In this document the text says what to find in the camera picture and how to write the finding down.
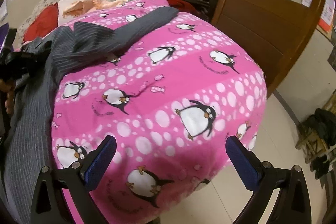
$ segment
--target silver bolt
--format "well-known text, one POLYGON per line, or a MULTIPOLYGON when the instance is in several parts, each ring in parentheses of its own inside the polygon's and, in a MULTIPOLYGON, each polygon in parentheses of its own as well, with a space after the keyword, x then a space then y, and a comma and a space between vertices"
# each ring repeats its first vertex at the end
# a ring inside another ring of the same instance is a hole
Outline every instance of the silver bolt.
POLYGON ((263 167, 265 167, 267 169, 272 167, 272 164, 270 162, 268 162, 268 161, 263 161, 262 165, 263 165, 263 167))
POLYGON ((294 166, 294 169, 295 169, 297 172, 301 172, 301 170, 302 170, 301 166, 298 166, 298 165, 295 165, 295 166, 294 166))
POLYGON ((81 165, 81 164, 79 163, 79 161, 75 161, 75 162, 72 163, 71 167, 72 167, 73 169, 76 169, 76 168, 80 167, 80 165, 81 165))
POLYGON ((46 172, 48 172, 48 170, 49 170, 48 166, 43 166, 42 169, 41 169, 41 172, 46 173, 46 172))

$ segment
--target tile floor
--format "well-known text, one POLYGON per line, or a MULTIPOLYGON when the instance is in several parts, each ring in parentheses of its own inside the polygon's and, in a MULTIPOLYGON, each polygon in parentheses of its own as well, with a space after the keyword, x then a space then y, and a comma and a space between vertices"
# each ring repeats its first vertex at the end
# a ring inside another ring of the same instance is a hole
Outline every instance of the tile floor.
MULTIPOLYGON (((290 169, 298 164, 302 167, 308 185, 312 224, 320 224, 326 210, 325 189, 315 174, 305 164, 303 152, 295 149, 298 136, 296 127, 279 101, 272 95, 266 106, 263 122, 259 128, 253 152, 261 160, 267 160, 275 167, 290 169)), ((161 216, 162 224, 227 224, 232 223, 251 197, 245 189, 235 168, 224 168, 212 182, 202 190, 193 193, 179 205, 161 216)), ((266 223, 278 190, 271 200, 259 224, 266 223)))

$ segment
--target pillow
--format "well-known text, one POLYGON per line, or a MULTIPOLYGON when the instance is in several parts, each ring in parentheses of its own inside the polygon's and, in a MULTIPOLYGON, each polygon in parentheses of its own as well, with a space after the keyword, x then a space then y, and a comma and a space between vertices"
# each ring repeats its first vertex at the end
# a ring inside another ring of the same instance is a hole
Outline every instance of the pillow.
POLYGON ((58 26, 57 3, 42 10, 35 21, 28 27, 24 34, 23 41, 32 41, 36 37, 44 37, 58 26))
POLYGON ((76 3, 81 0, 60 0, 58 2, 58 25, 61 26, 63 24, 68 23, 69 21, 73 20, 74 16, 66 16, 65 18, 63 17, 63 11, 66 8, 69 8, 73 3, 76 3))

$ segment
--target penguin print bedding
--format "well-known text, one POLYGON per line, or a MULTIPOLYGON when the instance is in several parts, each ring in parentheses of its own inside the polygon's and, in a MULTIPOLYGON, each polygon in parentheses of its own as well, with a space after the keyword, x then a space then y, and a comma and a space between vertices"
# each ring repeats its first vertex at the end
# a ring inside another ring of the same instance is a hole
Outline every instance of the penguin print bedding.
MULTIPOLYGON (((134 0, 76 20, 116 29, 160 6, 167 1, 134 0)), ((53 155, 67 168, 114 136, 117 152, 90 194, 110 223, 147 223, 230 163, 228 136, 253 148, 265 101, 263 72, 248 54, 209 23, 179 13, 126 54, 63 78, 53 155)))

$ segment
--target wall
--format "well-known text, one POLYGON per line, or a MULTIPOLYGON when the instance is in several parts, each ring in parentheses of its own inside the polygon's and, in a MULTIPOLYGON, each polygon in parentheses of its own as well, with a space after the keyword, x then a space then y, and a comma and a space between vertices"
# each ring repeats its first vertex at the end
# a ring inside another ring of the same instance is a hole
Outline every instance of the wall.
POLYGON ((277 88, 300 122, 317 107, 322 107, 336 89, 336 72, 328 63, 332 49, 330 41, 315 30, 305 50, 277 88))

